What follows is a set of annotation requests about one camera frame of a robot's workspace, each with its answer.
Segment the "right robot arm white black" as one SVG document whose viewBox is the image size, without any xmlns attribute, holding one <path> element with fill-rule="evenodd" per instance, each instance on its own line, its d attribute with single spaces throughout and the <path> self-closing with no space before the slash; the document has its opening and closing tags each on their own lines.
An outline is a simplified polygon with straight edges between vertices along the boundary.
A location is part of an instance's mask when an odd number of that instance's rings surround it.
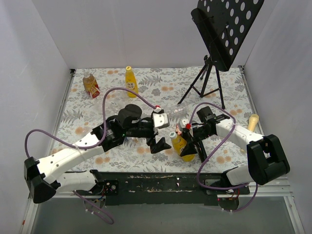
<svg viewBox="0 0 312 234">
<path fill-rule="evenodd" d="M 254 133 L 237 125 L 229 113 L 217 116 L 208 106 L 195 109 L 193 113 L 197 114 L 200 123 L 186 119 L 179 124 L 181 136 L 187 141 L 181 156 L 198 154 L 202 163 L 207 163 L 211 155 L 206 154 L 202 141 L 213 135 L 230 141 L 247 153 L 246 166 L 224 171 L 220 180 L 212 185 L 206 186 L 198 178 L 197 182 L 202 187 L 231 194 L 248 183 L 265 185 L 290 172 L 290 165 L 277 136 Z"/>
</svg>

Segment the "brown tea bottle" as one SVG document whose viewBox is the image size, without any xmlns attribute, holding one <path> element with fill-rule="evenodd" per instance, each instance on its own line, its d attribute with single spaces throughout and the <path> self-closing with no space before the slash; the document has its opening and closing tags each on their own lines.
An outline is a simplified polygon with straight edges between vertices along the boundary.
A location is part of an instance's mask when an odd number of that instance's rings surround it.
<svg viewBox="0 0 312 234">
<path fill-rule="evenodd" d="M 89 72 L 84 72 L 82 79 L 85 91 L 91 98 L 96 98 L 100 94 L 96 78 Z"/>
</svg>

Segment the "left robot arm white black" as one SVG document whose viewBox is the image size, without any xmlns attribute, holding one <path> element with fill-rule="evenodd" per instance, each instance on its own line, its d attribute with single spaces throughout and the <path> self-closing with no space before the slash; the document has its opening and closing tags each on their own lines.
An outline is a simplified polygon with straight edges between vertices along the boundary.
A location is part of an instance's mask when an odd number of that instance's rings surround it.
<svg viewBox="0 0 312 234">
<path fill-rule="evenodd" d="M 57 193 L 74 190 L 98 195 L 103 182 L 92 171 L 74 172 L 70 169 L 110 149 L 120 146 L 127 137 L 146 139 L 152 154 L 170 149 L 165 138 L 156 140 L 158 130 L 169 126 L 168 115 L 160 107 L 150 117 L 142 118 L 142 110 L 128 104 L 117 115 L 108 117 L 72 147 L 40 159 L 28 156 L 24 162 L 24 179 L 35 204 L 48 201 Z"/>
</svg>

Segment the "yellow honey pomelo bottle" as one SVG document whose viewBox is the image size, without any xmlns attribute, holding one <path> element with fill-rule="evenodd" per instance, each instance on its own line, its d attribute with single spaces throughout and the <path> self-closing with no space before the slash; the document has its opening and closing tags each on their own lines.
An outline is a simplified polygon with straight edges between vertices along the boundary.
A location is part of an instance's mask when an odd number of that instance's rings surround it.
<svg viewBox="0 0 312 234">
<path fill-rule="evenodd" d="M 171 143 L 176 151 L 176 153 L 180 156 L 180 150 L 184 148 L 184 146 L 187 144 L 186 140 L 183 139 L 180 135 L 177 134 L 177 137 L 175 139 L 171 138 Z M 194 159 L 195 155 L 187 155 L 187 156 L 181 156 L 183 161 L 189 162 Z"/>
</svg>

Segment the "white green pomelo cap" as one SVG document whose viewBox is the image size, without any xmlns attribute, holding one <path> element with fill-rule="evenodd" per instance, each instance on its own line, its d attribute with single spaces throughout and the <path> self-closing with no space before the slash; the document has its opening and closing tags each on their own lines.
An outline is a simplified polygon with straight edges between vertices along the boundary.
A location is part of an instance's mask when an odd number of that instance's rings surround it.
<svg viewBox="0 0 312 234">
<path fill-rule="evenodd" d="M 176 132 L 170 132 L 170 138 L 175 139 L 177 137 Z"/>
</svg>

